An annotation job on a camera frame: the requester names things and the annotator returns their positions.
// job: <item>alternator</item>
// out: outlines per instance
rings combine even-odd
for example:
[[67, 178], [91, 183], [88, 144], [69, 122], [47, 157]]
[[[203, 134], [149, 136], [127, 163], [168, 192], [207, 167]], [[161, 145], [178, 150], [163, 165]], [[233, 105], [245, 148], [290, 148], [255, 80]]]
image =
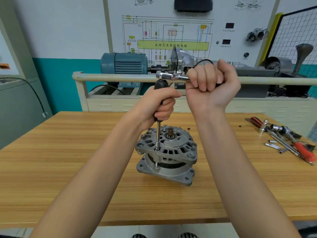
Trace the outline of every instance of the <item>alternator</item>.
[[186, 186], [192, 184], [197, 162], [197, 144], [182, 128], [164, 125], [160, 131], [160, 150], [155, 151], [156, 128], [149, 128], [135, 145], [138, 154], [143, 155], [137, 164], [137, 171], [159, 176]]

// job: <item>wooden table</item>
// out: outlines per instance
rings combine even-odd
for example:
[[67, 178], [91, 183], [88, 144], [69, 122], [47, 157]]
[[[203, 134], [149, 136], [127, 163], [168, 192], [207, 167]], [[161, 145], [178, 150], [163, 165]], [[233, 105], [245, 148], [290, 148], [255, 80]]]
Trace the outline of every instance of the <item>wooden table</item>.
[[[123, 113], [60, 112], [0, 151], [0, 227], [34, 227], [54, 197], [109, 134]], [[264, 146], [245, 121], [262, 114], [227, 114], [245, 152], [292, 220], [317, 220], [317, 167], [290, 152]], [[191, 113], [164, 122], [190, 128], [198, 146], [193, 184], [141, 174], [131, 157], [100, 225], [211, 223], [228, 221]]]

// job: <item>orange sticker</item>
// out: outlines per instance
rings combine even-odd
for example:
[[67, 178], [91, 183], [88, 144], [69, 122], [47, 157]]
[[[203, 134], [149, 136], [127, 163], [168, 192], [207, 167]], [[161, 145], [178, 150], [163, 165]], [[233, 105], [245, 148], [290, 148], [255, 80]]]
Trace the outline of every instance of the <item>orange sticker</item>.
[[0, 69], [11, 69], [8, 63], [0, 63]]

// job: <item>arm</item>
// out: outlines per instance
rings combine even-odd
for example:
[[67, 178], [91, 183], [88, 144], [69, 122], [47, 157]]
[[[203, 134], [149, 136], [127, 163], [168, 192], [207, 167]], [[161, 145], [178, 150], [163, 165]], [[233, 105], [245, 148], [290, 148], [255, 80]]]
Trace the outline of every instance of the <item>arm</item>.
[[[241, 238], [300, 238], [242, 149], [225, 108], [240, 89], [235, 69], [219, 60], [190, 69], [186, 96], [221, 201]], [[225, 83], [215, 88], [215, 84]]]
[[158, 119], [167, 120], [173, 111], [174, 98], [181, 95], [174, 88], [149, 88], [55, 198], [30, 238], [91, 237], [110, 203], [141, 132], [153, 125], [153, 113]]

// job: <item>black screwdriver handle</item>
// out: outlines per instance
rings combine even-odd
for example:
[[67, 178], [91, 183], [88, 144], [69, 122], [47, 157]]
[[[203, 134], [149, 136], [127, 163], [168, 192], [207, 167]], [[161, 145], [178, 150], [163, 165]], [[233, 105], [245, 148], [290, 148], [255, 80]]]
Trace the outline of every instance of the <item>black screwdriver handle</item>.
[[[160, 88], [168, 88], [168, 82], [166, 80], [159, 79], [155, 82], [154, 89], [160, 89]], [[155, 122], [162, 122], [161, 120], [158, 120], [156, 117], [154, 117]]]

